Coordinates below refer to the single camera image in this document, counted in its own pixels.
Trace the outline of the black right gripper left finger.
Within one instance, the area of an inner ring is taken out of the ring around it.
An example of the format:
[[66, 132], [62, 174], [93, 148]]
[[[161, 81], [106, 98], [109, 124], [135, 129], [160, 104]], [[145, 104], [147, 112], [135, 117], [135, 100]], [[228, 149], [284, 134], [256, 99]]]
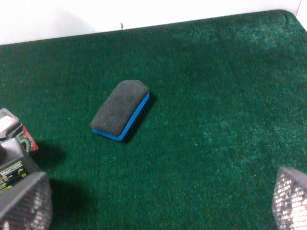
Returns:
[[2, 230], [48, 230], [52, 220], [49, 179], [35, 172], [0, 195]]

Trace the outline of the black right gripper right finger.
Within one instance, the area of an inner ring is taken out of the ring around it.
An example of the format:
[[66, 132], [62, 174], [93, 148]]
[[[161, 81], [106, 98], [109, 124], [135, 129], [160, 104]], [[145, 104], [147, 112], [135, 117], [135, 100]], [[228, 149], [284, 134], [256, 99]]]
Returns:
[[279, 168], [272, 198], [272, 212], [280, 230], [307, 228], [307, 175], [292, 167]]

